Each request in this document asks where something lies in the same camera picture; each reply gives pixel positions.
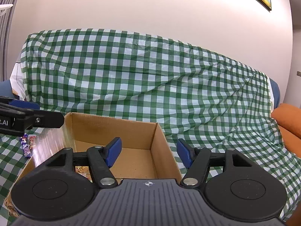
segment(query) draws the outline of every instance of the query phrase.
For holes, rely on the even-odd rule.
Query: blue gripper pad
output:
[[[190,157],[190,150],[184,145],[181,139],[177,141],[177,153],[183,162],[184,166],[189,169],[192,165],[192,159]]]
[[[40,109],[40,106],[36,103],[26,102],[26,101],[17,100],[17,99],[10,101],[8,104],[11,106],[15,106],[15,107],[23,108],[23,109],[34,109],[34,110]]]
[[[114,165],[121,152],[121,149],[122,143],[119,137],[114,138],[106,147],[104,147],[104,153],[106,154],[104,161],[109,168]]]

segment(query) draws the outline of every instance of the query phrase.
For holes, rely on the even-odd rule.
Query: white fabric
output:
[[[268,77],[268,89],[270,90],[270,98],[271,98],[271,113],[274,110],[274,94],[273,94],[273,89],[272,89],[272,85],[271,85],[271,81],[270,78]]]
[[[16,91],[20,97],[20,100],[25,100],[25,89],[23,85],[23,78],[21,72],[21,64],[15,63],[11,77],[9,78],[11,82],[11,88]]]

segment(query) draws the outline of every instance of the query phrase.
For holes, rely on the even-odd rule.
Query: white hanger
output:
[[[0,12],[0,17],[2,15],[4,15],[6,13],[7,9],[11,8],[12,6],[13,6],[13,4],[3,4],[3,5],[0,4],[0,11],[4,10],[4,11]]]

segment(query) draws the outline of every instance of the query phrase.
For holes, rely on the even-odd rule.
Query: orange sofa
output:
[[[281,104],[272,112],[279,126],[286,149],[301,158],[301,109]],[[287,220],[287,226],[301,226],[301,203]]]

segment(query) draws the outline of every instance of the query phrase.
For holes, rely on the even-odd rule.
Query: orange cushion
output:
[[[274,109],[271,116],[278,125],[301,138],[301,109],[289,104],[281,104]]]
[[[296,156],[301,158],[301,139],[286,130],[285,128],[278,126],[283,137],[284,145],[289,152],[295,153]]]

